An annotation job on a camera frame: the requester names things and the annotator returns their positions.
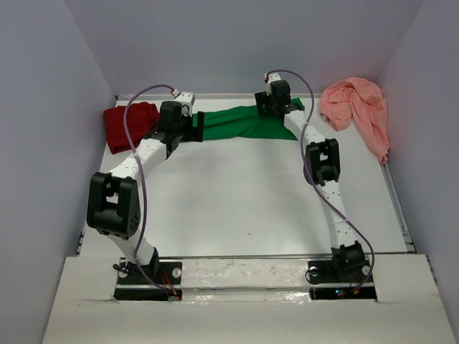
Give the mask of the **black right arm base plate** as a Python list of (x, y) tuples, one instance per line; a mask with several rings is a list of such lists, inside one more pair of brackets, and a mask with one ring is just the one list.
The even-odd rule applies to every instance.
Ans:
[(333, 270), (331, 261), (309, 261), (305, 272), (305, 280), (309, 284), (309, 296), (312, 300), (376, 300), (373, 277), (370, 276), (363, 284), (369, 268), (367, 264), (349, 276), (339, 276)]

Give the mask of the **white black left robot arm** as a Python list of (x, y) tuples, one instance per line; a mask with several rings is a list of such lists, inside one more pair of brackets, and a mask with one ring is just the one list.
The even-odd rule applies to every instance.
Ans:
[(159, 119), (122, 163), (90, 179), (87, 225), (109, 238), (123, 253), (124, 274), (152, 282), (160, 270), (158, 251), (144, 236), (146, 228), (146, 178), (166, 161), (181, 142), (201, 142), (204, 113), (193, 112), (194, 96), (182, 93), (164, 101)]

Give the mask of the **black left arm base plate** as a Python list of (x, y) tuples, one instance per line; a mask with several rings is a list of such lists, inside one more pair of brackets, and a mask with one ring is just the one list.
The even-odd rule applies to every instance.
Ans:
[(158, 271), (138, 266), (122, 259), (113, 265), (118, 273), (113, 297), (118, 301), (176, 302), (182, 299), (181, 278), (183, 264), (180, 261), (159, 261)]

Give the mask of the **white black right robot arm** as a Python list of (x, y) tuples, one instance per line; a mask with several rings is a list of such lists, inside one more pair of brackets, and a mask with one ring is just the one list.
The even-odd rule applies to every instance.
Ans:
[(330, 234), (331, 258), (309, 264), (309, 281), (313, 285), (361, 282), (362, 270), (369, 262), (341, 199), (339, 143), (308, 123), (304, 107), (292, 101), (290, 85), (278, 73), (268, 75), (265, 82), (266, 91), (255, 94), (258, 114), (279, 119), (300, 142), (304, 174), (318, 194)]

